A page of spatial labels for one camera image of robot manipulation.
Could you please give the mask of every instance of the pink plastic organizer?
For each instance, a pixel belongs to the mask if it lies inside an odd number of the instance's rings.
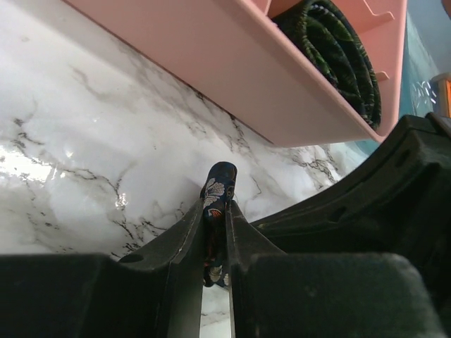
[[[372,138],[395,126],[407,0],[335,0],[377,73],[373,131],[267,17],[297,0],[65,0],[279,146]]]

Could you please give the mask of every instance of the white marble surface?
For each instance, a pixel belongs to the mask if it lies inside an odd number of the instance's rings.
[[[0,0],[0,79],[0,254],[121,257],[180,219],[217,161],[238,167],[252,221],[364,160],[272,146],[59,0]],[[201,336],[230,336],[219,288]]]

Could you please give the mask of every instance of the orange object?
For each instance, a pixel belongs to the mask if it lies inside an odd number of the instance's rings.
[[[451,73],[443,73],[430,81],[435,93],[434,113],[451,118]]]
[[[65,1],[279,146],[382,142],[398,120],[407,0],[334,0],[376,71],[376,131],[266,16],[294,0]]]

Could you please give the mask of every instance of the blue patterned cloth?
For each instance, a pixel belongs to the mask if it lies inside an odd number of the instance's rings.
[[[237,168],[229,162],[211,167],[200,193],[204,200],[205,262],[204,286],[228,287],[226,206],[235,192]]]

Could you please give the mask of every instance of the fabric item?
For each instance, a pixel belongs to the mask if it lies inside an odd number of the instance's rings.
[[[229,162],[211,167],[200,197],[204,201],[205,227],[204,286],[228,286],[226,207],[235,193],[237,168]]]
[[[337,6],[329,0],[302,0],[273,22],[376,129],[381,122],[376,75],[360,38]]]

